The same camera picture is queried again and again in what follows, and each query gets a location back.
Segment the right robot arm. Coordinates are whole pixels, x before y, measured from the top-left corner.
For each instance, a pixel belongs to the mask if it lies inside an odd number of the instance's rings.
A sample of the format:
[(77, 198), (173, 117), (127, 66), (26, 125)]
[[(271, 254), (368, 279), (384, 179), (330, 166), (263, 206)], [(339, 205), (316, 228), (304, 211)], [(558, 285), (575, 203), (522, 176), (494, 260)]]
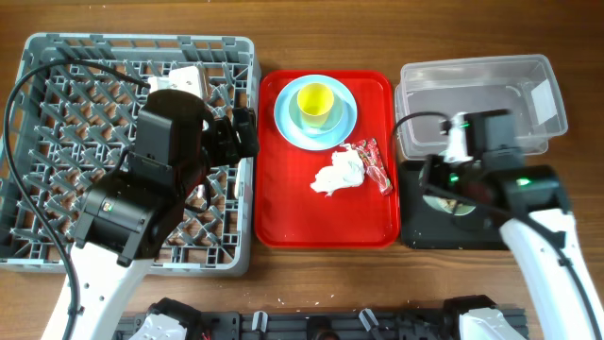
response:
[(603, 305), (555, 170), (526, 163), (508, 110), (439, 117), (448, 142), (425, 158), (424, 195), (490, 215), (520, 267), (545, 338), (602, 338)]

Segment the red snack wrapper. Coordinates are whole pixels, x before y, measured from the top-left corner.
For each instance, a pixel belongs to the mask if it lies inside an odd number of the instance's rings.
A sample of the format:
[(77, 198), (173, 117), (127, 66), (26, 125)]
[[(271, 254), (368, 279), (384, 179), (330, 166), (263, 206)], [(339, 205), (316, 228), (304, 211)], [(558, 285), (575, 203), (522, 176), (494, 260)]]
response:
[(375, 138), (361, 140), (352, 144), (364, 164), (365, 173), (373, 180), (383, 196), (393, 191), (393, 185), (383, 165)]

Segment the white napkin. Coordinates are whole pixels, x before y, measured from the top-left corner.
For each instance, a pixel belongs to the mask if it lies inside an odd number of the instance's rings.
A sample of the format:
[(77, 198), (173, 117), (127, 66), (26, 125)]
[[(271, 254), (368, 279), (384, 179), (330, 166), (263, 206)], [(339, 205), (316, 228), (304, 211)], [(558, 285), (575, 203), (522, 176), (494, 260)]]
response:
[(364, 182), (365, 168), (359, 152), (351, 144), (341, 144), (344, 151), (334, 151), (332, 164), (323, 167), (310, 184), (316, 193), (332, 196), (337, 190), (359, 187)]

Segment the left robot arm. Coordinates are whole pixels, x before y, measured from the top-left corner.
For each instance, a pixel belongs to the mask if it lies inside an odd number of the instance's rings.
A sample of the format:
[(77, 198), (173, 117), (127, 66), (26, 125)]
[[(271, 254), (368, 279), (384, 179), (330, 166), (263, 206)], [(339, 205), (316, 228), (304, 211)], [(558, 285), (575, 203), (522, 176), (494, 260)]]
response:
[(216, 117), (184, 91), (157, 90), (141, 107), (127, 169), (115, 167), (84, 193), (68, 278), (45, 339), (107, 339), (165, 240), (182, 222), (187, 198), (210, 169), (258, 155), (256, 117), (235, 108)]

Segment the white plastic spoon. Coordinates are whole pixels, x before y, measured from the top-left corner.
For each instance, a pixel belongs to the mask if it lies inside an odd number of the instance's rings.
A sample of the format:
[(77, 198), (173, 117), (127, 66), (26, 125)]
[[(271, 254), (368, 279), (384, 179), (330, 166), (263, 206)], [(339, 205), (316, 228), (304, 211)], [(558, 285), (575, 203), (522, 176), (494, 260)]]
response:
[(241, 192), (241, 187), (243, 186), (243, 181), (244, 181), (243, 171), (245, 170), (245, 164), (246, 164), (246, 160), (240, 160), (237, 165), (237, 174), (236, 174), (234, 189), (233, 189), (233, 194), (236, 199), (239, 198), (240, 192)]

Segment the white plastic fork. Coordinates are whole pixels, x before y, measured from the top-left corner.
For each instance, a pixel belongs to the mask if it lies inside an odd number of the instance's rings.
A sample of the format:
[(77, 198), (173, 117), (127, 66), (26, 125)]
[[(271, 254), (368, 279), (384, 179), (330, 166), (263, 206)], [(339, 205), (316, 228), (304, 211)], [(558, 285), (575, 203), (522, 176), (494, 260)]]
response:
[(205, 193), (206, 193), (205, 185), (204, 184), (198, 185), (197, 186), (197, 194), (196, 194), (196, 196), (198, 198), (204, 198), (205, 197)]

